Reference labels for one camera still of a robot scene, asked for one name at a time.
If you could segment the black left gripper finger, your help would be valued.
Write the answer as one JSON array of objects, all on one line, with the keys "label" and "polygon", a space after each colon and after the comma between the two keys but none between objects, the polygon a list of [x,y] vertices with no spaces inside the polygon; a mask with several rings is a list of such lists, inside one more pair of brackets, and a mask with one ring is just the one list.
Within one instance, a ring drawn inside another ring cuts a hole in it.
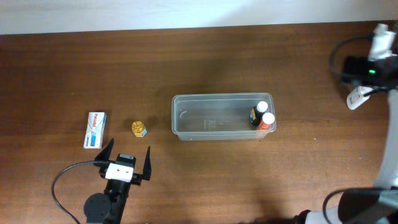
[{"label": "black left gripper finger", "polygon": [[145,158],[145,161],[144,161],[142,179],[143,180],[150,180],[151,174],[152,174],[152,166],[151,166],[151,161],[150,161],[150,146],[149,146],[147,148],[146,158]]},{"label": "black left gripper finger", "polygon": [[95,157],[94,161],[107,162],[113,148],[114,139],[112,138],[107,146]]}]

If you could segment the orange tube white cap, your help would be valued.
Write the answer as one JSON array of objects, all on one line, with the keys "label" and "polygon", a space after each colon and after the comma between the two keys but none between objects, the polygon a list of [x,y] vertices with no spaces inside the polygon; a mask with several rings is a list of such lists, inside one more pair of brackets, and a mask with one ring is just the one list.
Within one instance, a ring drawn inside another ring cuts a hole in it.
[{"label": "orange tube white cap", "polygon": [[267,112],[264,113],[261,116],[261,119],[259,120],[259,124],[257,125],[257,130],[263,131],[263,130],[268,130],[270,126],[275,122],[275,116],[274,114]]}]

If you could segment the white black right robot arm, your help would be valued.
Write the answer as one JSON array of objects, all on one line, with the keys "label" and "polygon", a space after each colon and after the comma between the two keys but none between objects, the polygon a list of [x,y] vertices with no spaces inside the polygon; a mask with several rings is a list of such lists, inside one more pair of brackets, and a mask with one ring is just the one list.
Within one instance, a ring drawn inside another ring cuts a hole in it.
[{"label": "white black right robot arm", "polygon": [[397,223],[397,56],[346,57],[341,81],[370,87],[363,97],[385,91],[389,127],[381,168],[372,187],[331,192],[320,211],[305,210],[295,223]]}]

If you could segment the dark syrup bottle white cap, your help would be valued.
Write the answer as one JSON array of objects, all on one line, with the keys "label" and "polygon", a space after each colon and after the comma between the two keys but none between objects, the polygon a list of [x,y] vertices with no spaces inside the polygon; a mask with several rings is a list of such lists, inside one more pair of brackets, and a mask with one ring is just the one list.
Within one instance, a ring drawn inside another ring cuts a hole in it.
[{"label": "dark syrup bottle white cap", "polygon": [[263,114],[267,111],[267,109],[268,104],[266,101],[260,101],[256,106],[254,106],[249,117],[251,124],[258,126],[262,120]]}]

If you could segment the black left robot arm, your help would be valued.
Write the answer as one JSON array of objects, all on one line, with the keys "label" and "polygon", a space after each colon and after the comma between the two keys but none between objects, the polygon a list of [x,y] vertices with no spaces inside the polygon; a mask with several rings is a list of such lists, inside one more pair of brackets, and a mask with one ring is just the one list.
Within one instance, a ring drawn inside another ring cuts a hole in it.
[{"label": "black left robot arm", "polygon": [[140,186],[143,180],[149,181],[151,177],[150,148],[139,174],[135,172],[134,156],[119,154],[116,160],[109,159],[113,144],[114,141],[110,140],[94,159],[100,177],[106,179],[107,184],[102,193],[93,194],[86,200],[83,211],[87,223],[120,223],[131,186]]}]

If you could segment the white plastic lotion bottle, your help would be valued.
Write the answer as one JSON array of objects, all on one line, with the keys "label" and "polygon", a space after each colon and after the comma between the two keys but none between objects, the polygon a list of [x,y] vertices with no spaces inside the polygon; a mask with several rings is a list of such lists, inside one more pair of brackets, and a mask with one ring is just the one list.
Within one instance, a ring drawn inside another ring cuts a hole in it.
[{"label": "white plastic lotion bottle", "polygon": [[346,99],[346,104],[350,110],[355,110],[369,99],[365,94],[373,91],[372,88],[366,86],[357,86]]}]

